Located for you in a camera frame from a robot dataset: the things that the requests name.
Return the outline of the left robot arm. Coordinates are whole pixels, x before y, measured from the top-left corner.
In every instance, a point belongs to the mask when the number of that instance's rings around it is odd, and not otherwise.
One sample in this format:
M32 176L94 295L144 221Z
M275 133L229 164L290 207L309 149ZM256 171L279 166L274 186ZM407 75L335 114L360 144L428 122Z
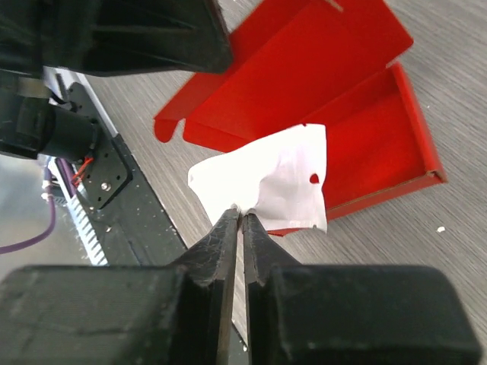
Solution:
M232 61L216 1L3 1L1 152L76 162L96 148L100 128L65 108L46 68L97 77L221 74Z

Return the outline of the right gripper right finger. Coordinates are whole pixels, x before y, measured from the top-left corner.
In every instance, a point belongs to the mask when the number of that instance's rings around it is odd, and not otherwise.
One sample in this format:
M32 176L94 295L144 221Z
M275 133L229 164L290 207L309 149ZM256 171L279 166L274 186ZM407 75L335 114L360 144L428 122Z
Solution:
M305 265L242 222L252 364L478 364L447 276L424 265Z

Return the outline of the red paper box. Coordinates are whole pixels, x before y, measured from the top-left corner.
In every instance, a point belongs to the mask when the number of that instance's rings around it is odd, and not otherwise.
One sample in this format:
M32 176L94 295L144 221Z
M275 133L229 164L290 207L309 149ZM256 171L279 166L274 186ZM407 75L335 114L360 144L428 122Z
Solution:
M411 36L382 1L264 1L231 34L234 64L198 73L154 118L159 141L229 152L299 123L326 127L331 218L447 180L398 57Z

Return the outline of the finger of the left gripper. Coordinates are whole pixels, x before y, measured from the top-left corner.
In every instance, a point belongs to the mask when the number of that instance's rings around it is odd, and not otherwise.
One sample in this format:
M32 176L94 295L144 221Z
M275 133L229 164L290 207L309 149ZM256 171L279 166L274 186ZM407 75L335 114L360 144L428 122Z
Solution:
M50 1L46 66L94 76L225 72L233 62L216 1Z

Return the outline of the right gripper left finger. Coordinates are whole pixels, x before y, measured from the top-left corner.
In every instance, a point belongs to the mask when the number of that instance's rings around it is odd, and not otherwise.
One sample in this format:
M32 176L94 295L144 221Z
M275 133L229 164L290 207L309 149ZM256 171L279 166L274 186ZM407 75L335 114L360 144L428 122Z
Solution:
M240 214L163 266L31 265L1 283L3 364L226 364Z

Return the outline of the white paper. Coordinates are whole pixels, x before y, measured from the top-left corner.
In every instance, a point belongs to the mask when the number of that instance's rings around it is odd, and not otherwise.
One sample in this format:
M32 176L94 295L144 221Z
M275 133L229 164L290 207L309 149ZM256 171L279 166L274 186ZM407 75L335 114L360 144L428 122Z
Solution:
M197 163L188 186L212 224L237 208L254 213L268 231L325 231L326 148L324 125L296 125Z

